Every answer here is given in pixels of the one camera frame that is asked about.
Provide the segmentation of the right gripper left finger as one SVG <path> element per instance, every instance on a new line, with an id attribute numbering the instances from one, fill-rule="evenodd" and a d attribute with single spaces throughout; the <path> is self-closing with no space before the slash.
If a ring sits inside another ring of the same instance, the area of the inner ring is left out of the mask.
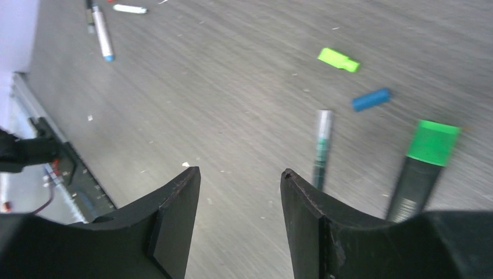
<path id="1" fill-rule="evenodd" d="M 189 167 L 154 192 L 93 222 L 94 278 L 184 278 L 201 173 Z"/>

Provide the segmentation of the black green highlighter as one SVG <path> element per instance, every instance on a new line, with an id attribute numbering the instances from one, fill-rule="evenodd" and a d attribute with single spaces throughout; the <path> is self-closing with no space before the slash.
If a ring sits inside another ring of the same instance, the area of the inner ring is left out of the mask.
<path id="1" fill-rule="evenodd" d="M 419 120 L 385 219 L 401 222 L 421 213 L 446 168 L 461 128 Z"/>

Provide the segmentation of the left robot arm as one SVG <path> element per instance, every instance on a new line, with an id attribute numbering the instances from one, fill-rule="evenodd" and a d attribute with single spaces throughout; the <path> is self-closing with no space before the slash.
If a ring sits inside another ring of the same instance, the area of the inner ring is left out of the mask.
<path id="1" fill-rule="evenodd" d="M 53 138 L 21 139 L 1 129 L 1 172 L 20 173 L 26 166 L 53 162 L 58 153 Z"/>

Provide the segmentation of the green gel pen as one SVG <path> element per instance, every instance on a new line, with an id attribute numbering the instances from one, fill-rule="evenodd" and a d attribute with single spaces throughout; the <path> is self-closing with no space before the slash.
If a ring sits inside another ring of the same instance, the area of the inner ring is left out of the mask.
<path id="1" fill-rule="evenodd" d="M 332 110 L 319 110 L 317 113 L 316 157 L 313 167 L 312 185 L 322 190 L 326 175 L 334 112 Z"/>

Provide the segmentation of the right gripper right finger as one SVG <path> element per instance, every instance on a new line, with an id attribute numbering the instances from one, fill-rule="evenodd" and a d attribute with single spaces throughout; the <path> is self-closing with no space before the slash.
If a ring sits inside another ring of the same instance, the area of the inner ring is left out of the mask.
<path id="1" fill-rule="evenodd" d="M 295 278 L 329 278 L 330 266 L 345 263 L 345 252 L 332 233 L 385 225 L 315 188 L 292 169 L 282 172 L 280 190 Z"/>

